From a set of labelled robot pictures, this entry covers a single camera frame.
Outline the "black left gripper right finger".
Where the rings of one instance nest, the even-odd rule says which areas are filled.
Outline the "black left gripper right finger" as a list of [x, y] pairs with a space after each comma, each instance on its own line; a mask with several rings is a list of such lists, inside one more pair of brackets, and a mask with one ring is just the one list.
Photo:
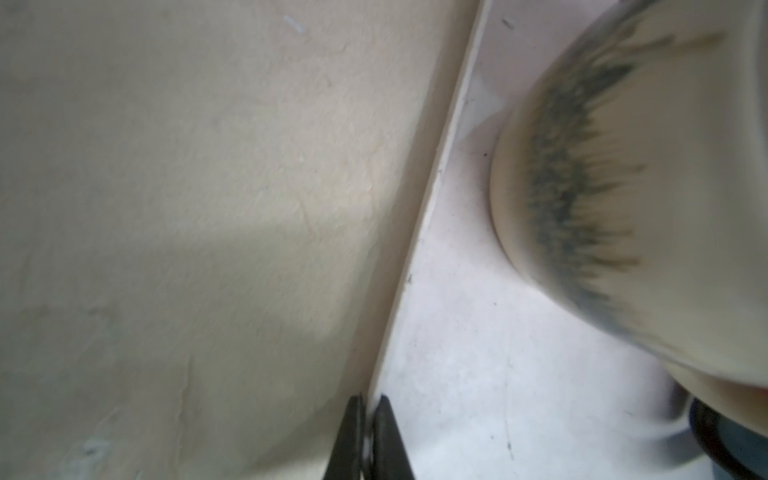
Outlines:
[[382, 395], [371, 424], [370, 478], [415, 480], [389, 398]]

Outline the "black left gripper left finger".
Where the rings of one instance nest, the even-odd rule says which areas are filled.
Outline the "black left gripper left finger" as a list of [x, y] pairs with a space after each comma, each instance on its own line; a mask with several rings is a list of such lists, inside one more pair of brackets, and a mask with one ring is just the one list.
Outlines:
[[365, 400], [349, 398], [331, 451], [323, 480], [360, 480], [365, 443]]

